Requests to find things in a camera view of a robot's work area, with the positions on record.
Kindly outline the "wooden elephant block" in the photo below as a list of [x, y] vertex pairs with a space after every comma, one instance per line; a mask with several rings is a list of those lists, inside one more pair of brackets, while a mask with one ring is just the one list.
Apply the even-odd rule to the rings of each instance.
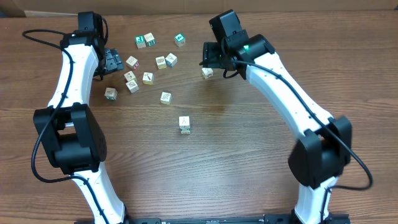
[[178, 118], [180, 129], [190, 129], [190, 117], [180, 116]]

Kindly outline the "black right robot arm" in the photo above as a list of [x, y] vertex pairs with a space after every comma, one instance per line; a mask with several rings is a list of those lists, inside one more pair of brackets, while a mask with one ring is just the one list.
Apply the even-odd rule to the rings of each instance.
[[351, 160], [352, 125], [317, 105], [284, 67], [263, 35], [219, 35], [203, 44], [205, 68], [234, 70], [255, 86], [281, 115], [295, 139], [288, 159], [299, 182], [298, 200], [289, 215], [265, 215], [264, 222], [349, 223], [348, 215], [329, 212], [331, 191]]

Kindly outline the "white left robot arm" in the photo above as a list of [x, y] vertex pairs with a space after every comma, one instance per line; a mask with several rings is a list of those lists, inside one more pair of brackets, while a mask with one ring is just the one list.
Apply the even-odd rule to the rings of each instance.
[[93, 212], [93, 223], [128, 223], [123, 202], [118, 198], [105, 169], [106, 139], [89, 107], [93, 77], [106, 66], [107, 36], [98, 28], [64, 34], [57, 48], [63, 63], [58, 85], [46, 108], [35, 110], [34, 124], [39, 134], [31, 157], [34, 176], [39, 146], [47, 159], [64, 176], [53, 183], [74, 181]]

